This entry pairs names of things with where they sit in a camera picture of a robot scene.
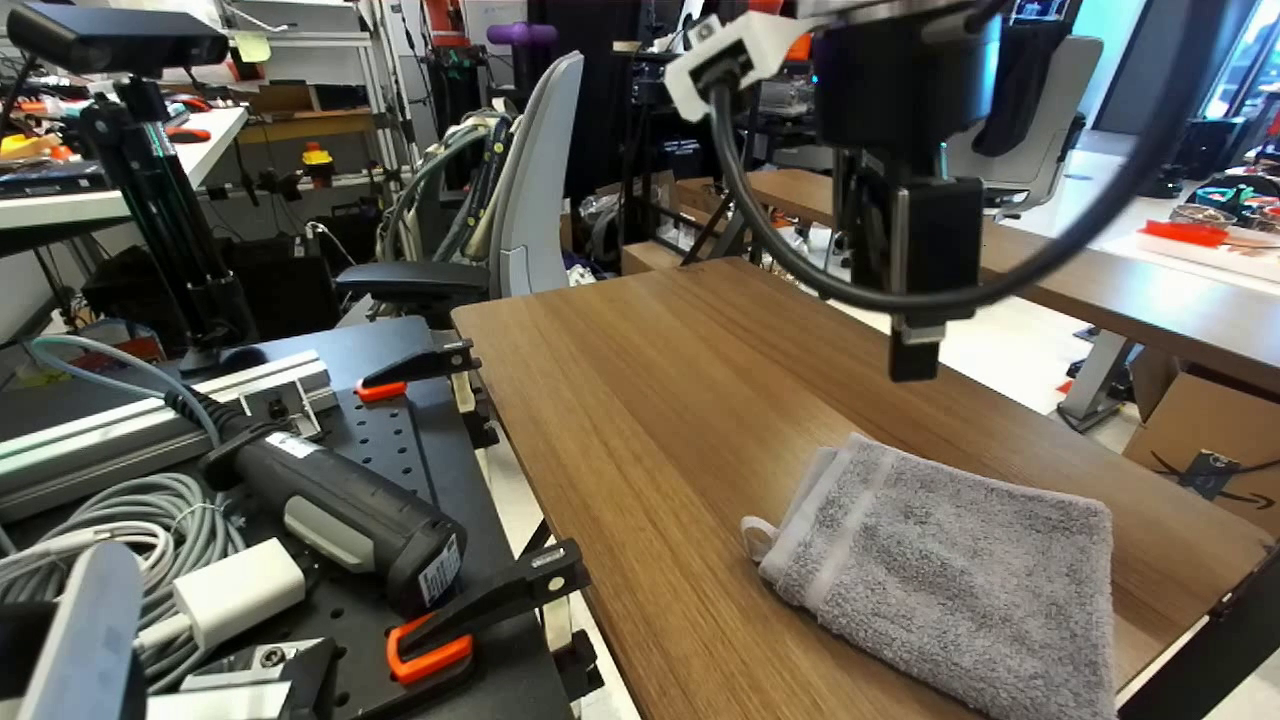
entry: floor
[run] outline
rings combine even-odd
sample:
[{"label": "floor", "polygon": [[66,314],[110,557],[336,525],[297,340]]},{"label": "floor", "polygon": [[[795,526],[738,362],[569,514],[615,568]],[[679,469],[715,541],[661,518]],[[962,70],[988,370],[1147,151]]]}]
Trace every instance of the floor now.
[{"label": "floor", "polygon": [[[847,313],[872,328],[886,328],[884,314],[872,313]],[[1058,399],[1062,369],[1089,352],[1089,340],[1078,340],[1082,323],[1058,313],[1049,313],[1027,300],[1004,300],[994,308],[983,308],[969,323],[952,323],[943,340],[943,362],[1020,399],[1030,410],[1051,410]],[[1126,435],[1134,430],[1134,408],[1122,408],[1117,420],[1091,430],[1111,451],[1122,451]],[[496,508],[505,514],[505,526],[513,536],[513,549],[523,549],[532,526],[541,525],[541,503],[521,471],[521,461],[513,455],[506,444],[496,444],[481,451],[481,469],[496,490]],[[572,598],[572,609],[548,611],[555,635],[565,625],[597,629],[591,611]],[[610,656],[604,656],[604,690],[591,690],[574,704],[574,716],[585,720],[629,720],[638,716],[637,704],[629,700]],[[1239,683],[1217,712],[1212,720],[1273,720],[1280,716],[1280,650],[1246,680]]]}]

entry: wooden table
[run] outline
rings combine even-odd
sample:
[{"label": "wooden table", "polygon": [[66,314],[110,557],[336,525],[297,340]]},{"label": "wooden table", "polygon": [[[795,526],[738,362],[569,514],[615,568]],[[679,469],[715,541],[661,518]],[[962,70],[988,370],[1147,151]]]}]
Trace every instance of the wooden table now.
[{"label": "wooden table", "polygon": [[943,370],[890,385],[884,337],[715,261],[455,313],[548,525],[649,716],[957,716],[830,641],[750,573],[734,518],[779,514],[847,430],[1117,514],[1117,687],[1186,635],[1266,536],[1049,416]]},{"label": "wooden table", "polygon": [[[830,224],[830,180],[795,167],[750,173],[761,202]],[[1044,249],[1044,237],[988,219],[983,273],[1006,273]],[[1280,385],[1280,296],[1224,275],[1082,252],[1023,291],[1027,300],[1100,323],[1134,342],[1198,355],[1258,386]]]}]

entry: gray towel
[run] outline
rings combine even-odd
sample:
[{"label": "gray towel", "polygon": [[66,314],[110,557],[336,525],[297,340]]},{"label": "gray towel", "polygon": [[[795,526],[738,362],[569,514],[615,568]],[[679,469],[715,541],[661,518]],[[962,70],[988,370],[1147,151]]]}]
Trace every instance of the gray towel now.
[{"label": "gray towel", "polygon": [[1097,499],[861,435],[817,455],[761,576],[983,716],[1117,716],[1111,514]]}]

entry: office chair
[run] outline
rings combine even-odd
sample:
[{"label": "office chair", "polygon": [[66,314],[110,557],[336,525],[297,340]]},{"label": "office chair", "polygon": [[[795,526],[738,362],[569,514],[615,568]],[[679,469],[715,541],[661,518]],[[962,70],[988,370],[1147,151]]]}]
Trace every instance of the office chair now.
[{"label": "office chair", "polygon": [[336,275],[340,291],[413,303],[442,328],[455,303],[565,286],[559,202],[585,55],[559,55],[513,127],[496,191],[451,261],[384,261]]}]

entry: chair backrest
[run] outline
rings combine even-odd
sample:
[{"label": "chair backrest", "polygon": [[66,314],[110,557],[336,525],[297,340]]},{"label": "chair backrest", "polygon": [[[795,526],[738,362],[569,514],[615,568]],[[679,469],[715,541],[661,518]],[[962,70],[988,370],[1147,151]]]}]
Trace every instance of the chair backrest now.
[{"label": "chair backrest", "polygon": [[559,55],[514,121],[505,173],[482,216],[492,296],[565,286],[559,208],[585,55]]}]

